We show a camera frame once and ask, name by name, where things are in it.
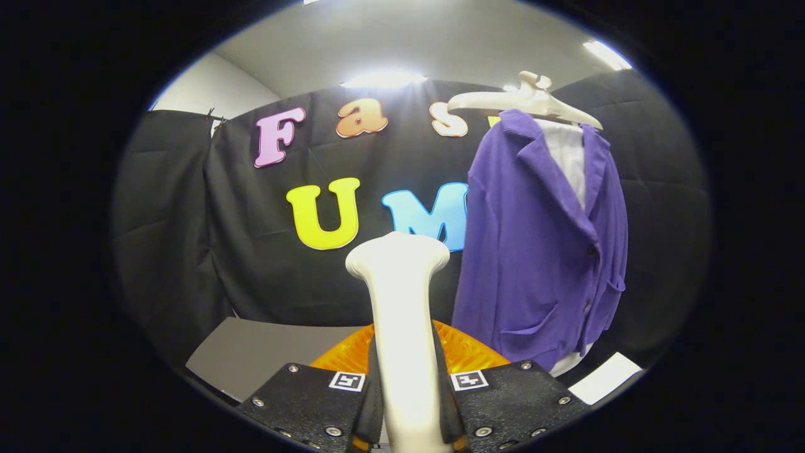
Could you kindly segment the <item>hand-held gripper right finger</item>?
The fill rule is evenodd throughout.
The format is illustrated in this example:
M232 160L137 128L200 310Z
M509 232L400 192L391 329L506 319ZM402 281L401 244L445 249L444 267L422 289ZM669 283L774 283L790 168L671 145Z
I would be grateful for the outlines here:
M500 452L571 425L590 404L531 359L511 363L433 322L440 433L451 452Z

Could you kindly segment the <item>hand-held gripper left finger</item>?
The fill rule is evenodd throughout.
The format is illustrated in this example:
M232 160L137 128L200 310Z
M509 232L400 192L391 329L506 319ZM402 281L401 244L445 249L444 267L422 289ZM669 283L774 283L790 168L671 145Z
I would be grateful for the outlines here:
M374 326L310 365L282 365L236 410L305 450L370 452L382 442L384 417Z

